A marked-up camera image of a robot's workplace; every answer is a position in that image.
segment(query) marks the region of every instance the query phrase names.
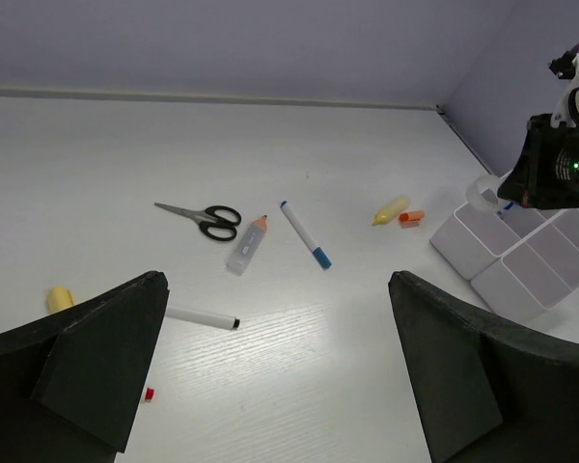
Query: gray wall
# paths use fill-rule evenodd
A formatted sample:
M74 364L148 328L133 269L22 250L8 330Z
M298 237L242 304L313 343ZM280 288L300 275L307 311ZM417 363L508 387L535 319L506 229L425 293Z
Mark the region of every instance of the gray wall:
M0 0L0 86L435 104L518 0Z
M522 0L448 99L455 127L496 174L512 169L526 121L551 113L567 82L548 69L579 41L579 0Z

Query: black scissor handle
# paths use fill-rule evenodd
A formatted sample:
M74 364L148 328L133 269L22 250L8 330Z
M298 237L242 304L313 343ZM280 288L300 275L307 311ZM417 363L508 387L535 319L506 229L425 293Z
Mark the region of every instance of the black scissor handle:
M217 211L229 212L231 215L233 215L234 220L230 220L226 217L223 217L222 215L217 214ZM232 225L233 227L237 227L242 222L242 216L238 213L238 211L232 209L231 207L227 207L226 205L212 205L204 212L217 219L217 223L226 223Z
M238 231L235 229L235 226L227 219L219 220L218 222L200 222L199 227L203 234L205 234L208 238L213 239L214 241L234 241L238 236ZM230 235L219 236L218 234L213 234L210 229L227 231L230 232Z

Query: scissor blade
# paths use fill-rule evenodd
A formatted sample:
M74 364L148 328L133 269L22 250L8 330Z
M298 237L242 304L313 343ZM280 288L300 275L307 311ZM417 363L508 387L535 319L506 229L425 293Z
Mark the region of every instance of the scissor blade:
M154 203L157 207L161 209L169 210L170 212L174 212L177 215L181 215L183 217L188 217L190 210L183 209L182 207L175 207L174 205L168 204L161 204L161 203Z

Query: marker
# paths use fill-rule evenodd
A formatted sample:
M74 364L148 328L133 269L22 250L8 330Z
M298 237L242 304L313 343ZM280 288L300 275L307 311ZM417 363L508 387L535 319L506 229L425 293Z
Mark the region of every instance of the marker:
M178 307L168 307L165 310L165 316L175 320L188 321L198 325L221 328L222 330L237 330L240 326L240 320L235 316L221 315L212 312L193 311L191 309L180 309Z
M321 268L323 268L324 270L330 268L332 266L332 262L324 254L323 250L316 244L316 241L313 239L311 234L300 223L298 217L296 217L296 214L294 214L293 210L291 210L290 204L287 201L283 201L281 203L281 210L283 210L283 213L286 214L286 217L288 217L289 222L298 232L302 240L305 242L305 244L313 254L313 257L316 258L317 262L319 262Z

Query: scissors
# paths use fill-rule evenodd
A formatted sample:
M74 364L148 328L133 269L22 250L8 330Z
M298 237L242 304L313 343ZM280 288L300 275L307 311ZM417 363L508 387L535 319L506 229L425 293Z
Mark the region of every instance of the scissors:
M205 210L189 210L183 209L182 207L175 207L173 205L154 203L154 205L160 207L161 209L169 210L182 217L188 217L193 220L199 227L200 232L205 234L208 238L214 241L233 241L238 235L238 231L235 229L240 222L242 222L242 217L237 210L227 207L226 205L212 205ZM228 212L233 215L234 220L226 219L225 217L217 214L217 211ZM222 231L230 232L230 236L219 236L218 234L212 234L210 229L217 229Z

